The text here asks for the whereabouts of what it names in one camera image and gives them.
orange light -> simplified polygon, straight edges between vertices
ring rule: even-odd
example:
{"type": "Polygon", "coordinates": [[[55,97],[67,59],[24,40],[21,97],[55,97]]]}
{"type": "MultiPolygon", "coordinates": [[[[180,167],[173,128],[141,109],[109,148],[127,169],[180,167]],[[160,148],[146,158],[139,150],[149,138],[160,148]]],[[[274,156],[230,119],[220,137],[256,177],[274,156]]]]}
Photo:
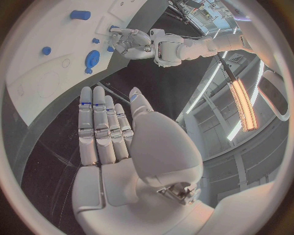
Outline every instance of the orange light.
{"type": "Polygon", "coordinates": [[[256,130],[254,110],[241,80],[237,78],[237,80],[230,82],[229,87],[236,102],[243,132],[256,130]]]}

blue gear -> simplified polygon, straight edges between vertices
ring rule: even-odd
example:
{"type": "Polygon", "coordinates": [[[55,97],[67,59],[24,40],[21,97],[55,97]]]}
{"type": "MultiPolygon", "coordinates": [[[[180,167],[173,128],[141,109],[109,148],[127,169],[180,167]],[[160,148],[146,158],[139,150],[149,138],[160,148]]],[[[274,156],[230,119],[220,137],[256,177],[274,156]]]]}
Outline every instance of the blue gear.
{"type": "Polygon", "coordinates": [[[97,50],[90,51],[85,60],[85,65],[87,67],[85,72],[91,74],[92,73],[91,68],[93,68],[96,64],[98,64],[99,59],[100,59],[99,51],[97,50]]]}

blue object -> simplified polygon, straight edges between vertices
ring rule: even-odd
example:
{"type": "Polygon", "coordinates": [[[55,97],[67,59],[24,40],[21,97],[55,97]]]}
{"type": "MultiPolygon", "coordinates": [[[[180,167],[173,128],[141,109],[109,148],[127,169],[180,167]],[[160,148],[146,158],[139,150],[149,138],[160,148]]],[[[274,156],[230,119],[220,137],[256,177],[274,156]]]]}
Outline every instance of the blue object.
{"type": "Polygon", "coordinates": [[[91,16],[90,11],[72,11],[71,12],[71,19],[78,19],[78,20],[88,20],[91,16]]]}
{"type": "Polygon", "coordinates": [[[119,28],[119,27],[118,27],[118,26],[114,26],[114,25],[112,25],[112,26],[110,26],[110,28],[109,28],[109,32],[110,32],[110,30],[111,30],[112,28],[119,28]]]}
{"type": "Polygon", "coordinates": [[[100,40],[97,39],[97,38],[93,38],[93,40],[92,40],[92,43],[96,43],[96,44],[98,44],[99,42],[100,42],[100,40]]]}
{"type": "Polygon", "coordinates": [[[49,55],[49,54],[51,53],[51,48],[50,48],[50,47],[44,47],[44,48],[42,49],[42,53],[43,53],[44,55],[49,55]]]}
{"type": "Polygon", "coordinates": [[[109,51],[109,52],[114,52],[114,49],[113,49],[113,47],[108,47],[108,48],[107,48],[107,51],[109,51]]]}
{"type": "Polygon", "coordinates": [[[85,73],[92,74],[93,71],[91,70],[91,68],[93,68],[96,64],[98,64],[99,59],[100,59],[99,51],[97,50],[90,51],[85,60],[85,65],[87,67],[85,70],[85,73]]]}

robotic arm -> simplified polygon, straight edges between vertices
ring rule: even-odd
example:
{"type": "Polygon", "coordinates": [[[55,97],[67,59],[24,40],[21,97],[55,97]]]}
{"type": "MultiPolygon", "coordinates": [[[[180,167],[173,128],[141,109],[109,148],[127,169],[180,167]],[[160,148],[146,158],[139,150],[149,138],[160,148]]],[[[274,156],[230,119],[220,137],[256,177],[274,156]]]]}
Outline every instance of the robotic arm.
{"type": "Polygon", "coordinates": [[[220,51],[242,49],[253,53],[241,33],[193,40],[166,34],[163,29],[152,29],[150,36],[137,29],[113,27],[110,32],[113,32],[113,46],[125,58],[136,60],[154,57],[154,62],[163,67],[178,66],[182,60],[213,56],[220,51]]]}

dark floor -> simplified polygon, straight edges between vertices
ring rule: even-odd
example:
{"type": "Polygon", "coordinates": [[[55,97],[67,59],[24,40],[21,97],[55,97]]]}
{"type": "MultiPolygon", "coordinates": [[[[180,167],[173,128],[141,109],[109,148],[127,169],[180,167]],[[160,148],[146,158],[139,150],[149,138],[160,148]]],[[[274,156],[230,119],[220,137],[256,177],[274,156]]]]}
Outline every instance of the dark floor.
{"type": "MultiPolygon", "coordinates": [[[[153,28],[166,33],[199,36],[188,25],[163,15],[153,28]]],[[[183,61],[180,66],[162,68],[153,59],[131,61],[127,68],[103,80],[128,96],[137,86],[155,111],[176,119],[207,70],[212,58],[183,61]]],[[[120,102],[129,122],[130,108],[120,102]]],[[[72,186],[81,166],[78,146],[78,104],[76,98],[48,126],[28,158],[22,189],[37,210],[68,235],[82,235],[72,210],[72,186]]]]}

